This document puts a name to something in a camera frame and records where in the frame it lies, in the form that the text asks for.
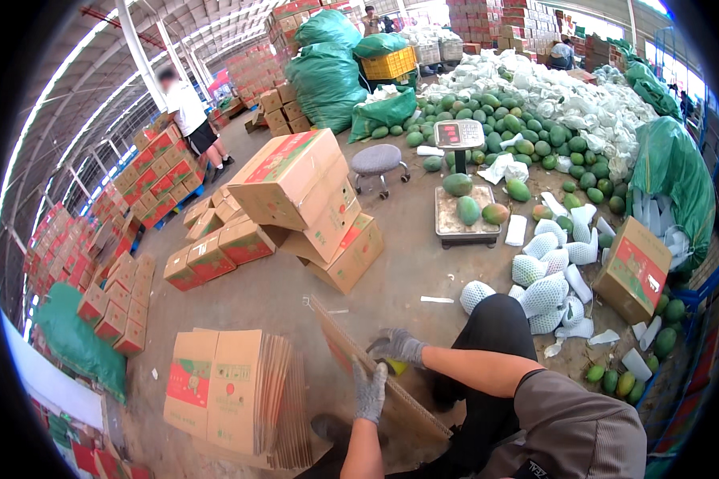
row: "gray cushioned stool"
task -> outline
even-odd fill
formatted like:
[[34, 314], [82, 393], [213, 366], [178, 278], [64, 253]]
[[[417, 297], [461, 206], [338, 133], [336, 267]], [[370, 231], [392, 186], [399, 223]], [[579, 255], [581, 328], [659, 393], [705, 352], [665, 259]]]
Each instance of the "gray cushioned stool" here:
[[387, 199], [389, 197], [389, 189], [386, 187], [386, 179], [383, 176], [397, 166], [401, 166], [405, 169], [405, 174], [400, 178], [403, 180], [403, 183], [407, 183], [410, 180], [410, 172], [407, 169], [407, 165], [403, 162], [402, 152], [400, 152], [396, 146], [375, 145], [365, 148], [354, 155], [351, 167], [356, 173], [354, 189], [357, 194], [362, 192], [360, 178], [377, 176], [381, 178], [381, 185], [383, 186], [383, 191], [379, 193], [378, 196], [380, 196], [381, 199]]

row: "hand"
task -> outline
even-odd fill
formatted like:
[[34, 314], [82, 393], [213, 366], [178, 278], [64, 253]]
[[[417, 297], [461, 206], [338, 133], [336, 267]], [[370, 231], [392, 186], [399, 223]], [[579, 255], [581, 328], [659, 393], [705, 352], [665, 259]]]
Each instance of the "hand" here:
[[352, 356], [352, 368], [354, 369], [354, 399], [356, 402], [356, 413], [354, 418], [363, 418], [378, 424], [381, 419], [383, 401], [386, 398], [384, 386], [386, 377], [389, 375], [386, 364], [381, 362], [375, 367], [373, 381], [369, 381], [365, 368], [360, 364], [356, 356]]
[[374, 342], [374, 354], [407, 362], [418, 368], [423, 367], [421, 350], [429, 344], [416, 340], [407, 330], [389, 328], [380, 331], [381, 339]]

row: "yellow plastic crate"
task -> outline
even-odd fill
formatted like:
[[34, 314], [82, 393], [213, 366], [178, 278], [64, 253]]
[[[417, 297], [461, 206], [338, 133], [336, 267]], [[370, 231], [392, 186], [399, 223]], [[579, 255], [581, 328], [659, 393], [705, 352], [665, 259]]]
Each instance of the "yellow plastic crate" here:
[[375, 58], [362, 58], [368, 80], [391, 80], [415, 68], [415, 51], [412, 47]]

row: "weighing scale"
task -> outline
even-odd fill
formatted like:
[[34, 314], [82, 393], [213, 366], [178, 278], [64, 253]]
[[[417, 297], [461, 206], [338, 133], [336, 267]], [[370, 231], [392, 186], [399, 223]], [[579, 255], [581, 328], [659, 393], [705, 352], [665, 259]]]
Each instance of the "weighing scale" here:
[[[455, 172], [466, 173], [466, 150], [481, 148], [485, 144], [482, 124], [476, 120], [447, 120], [434, 125], [436, 146], [455, 153]], [[480, 208], [495, 203], [493, 190], [489, 185], [474, 185], [469, 194]], [[435, 231], [442, 248], [450, 249], [454, 244], [487, 244], [494, 247], [501, 233], [500, 225], [491, 225], [478, 220], [466, 226], [455, 213], [458, 199], [438, 186], [434, 190]]]

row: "scale platform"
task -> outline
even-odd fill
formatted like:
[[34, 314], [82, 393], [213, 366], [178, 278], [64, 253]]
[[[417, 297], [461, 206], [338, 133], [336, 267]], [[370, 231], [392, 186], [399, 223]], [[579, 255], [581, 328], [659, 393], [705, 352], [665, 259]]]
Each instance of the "scale platform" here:
[[[477, 202], [480, 209], [495, 203], [493, 190], [489, 185], [474, 185], [469, 196]], [[447, 193], [441, 186], [434, 190], [435, 231], [439, 236], [442, 248], [450, 249], [450, 246], [454, 244], [487, 244], [488, 247], [495, 247], [501, 233], [501, 226], [491, 225], [481, 218], [474, 225], [464, 225], [455, 214], [457, 201], [457, 197]]]

